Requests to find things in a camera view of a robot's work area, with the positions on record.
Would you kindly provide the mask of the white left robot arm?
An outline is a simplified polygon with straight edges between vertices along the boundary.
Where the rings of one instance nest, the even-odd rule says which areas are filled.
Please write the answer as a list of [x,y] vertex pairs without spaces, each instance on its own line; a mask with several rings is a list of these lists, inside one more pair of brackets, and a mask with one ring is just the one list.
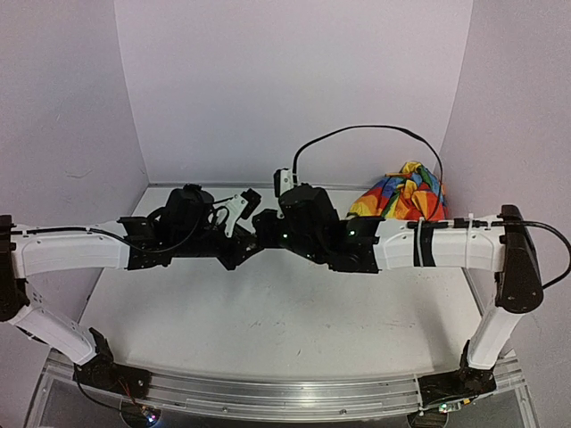
[[199,185],[185,185],[147,216],[100,226],[16,226],[3,215],[1,319],[60,351],[99,388],[112,389],[120,369],[105,337],[48,308],[29,277],[82,268],[165,268],[183,258],[214,258],[233,270],[260,250],[256,236],[238,223],[260,203],[253,189],[218,200]]

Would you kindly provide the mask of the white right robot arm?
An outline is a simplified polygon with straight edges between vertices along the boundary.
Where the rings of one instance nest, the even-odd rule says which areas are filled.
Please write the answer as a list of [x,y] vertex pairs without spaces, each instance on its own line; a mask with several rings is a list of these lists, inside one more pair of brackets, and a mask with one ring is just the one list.
[[252,224],[262,248],[284,249],[340,273],[377,274],[397,268],[466,268],[492,272],[497,291],[468,341],[468,367],[489,370],[523,315],[544,291],[534,244],[519,210],[498,217],[425,221],[339,218],[320,187],[298,185]]

